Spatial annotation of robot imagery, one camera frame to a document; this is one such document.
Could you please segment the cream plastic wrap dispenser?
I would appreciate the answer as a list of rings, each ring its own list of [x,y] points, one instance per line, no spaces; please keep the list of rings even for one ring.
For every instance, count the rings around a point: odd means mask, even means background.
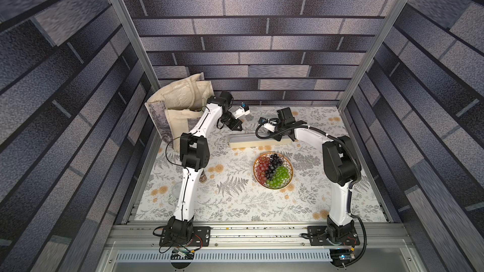
[[[280,141],[274,139],[259,139],[254,133],[244,133],[229,135],[228,137],[229,147],[235,148],[248,148],[248,147],[265,147],[265,146],[281,146],[292,143],[289,137],[284,136]]]

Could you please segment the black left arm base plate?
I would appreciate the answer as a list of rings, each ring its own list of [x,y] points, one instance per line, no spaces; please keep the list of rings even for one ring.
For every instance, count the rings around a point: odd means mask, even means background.
[[[162,248],[174,246],[186,246],[194,248],[208,247],[210,244],[211,227],[194,227],[186,233],[175,232],[171,227],[165,226],[156,229],[153,234],[160,238],[159,246]]]

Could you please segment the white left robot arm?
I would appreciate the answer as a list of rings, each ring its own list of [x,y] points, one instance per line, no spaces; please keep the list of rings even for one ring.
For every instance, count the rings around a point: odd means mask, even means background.
[[[176,209],[163,228],[160,246],[185,245],[192,240],[197,188],[210,160],[209,134],[219,124],[232,131],[242,131],[241,117],[250,113],[250,107],[246,103],[242,103],[235,112],[230,111],[232,105],[233,96],[227,91],[221,92],[219,96],[209,97],[195,127],[178,137],[183,179]]]

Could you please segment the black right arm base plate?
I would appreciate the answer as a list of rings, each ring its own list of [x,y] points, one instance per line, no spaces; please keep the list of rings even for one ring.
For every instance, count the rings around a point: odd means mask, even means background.
[[[344,227],[309,226],[303,237],[311,246],[359,246],[359,234],[351,224]]]

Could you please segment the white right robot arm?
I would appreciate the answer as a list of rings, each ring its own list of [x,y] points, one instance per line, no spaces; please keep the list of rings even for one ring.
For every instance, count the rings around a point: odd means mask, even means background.
[[[351,212],[353,186],[361,180],[361,165],[348,136],[336,138],[304,121],[297,121],[290,108],[277,110],[275,138],[288,136],[321,151],[323,171],[331,182],[331,207],[326,219],[326,239],[342,244],[352,236],[355,215]]]

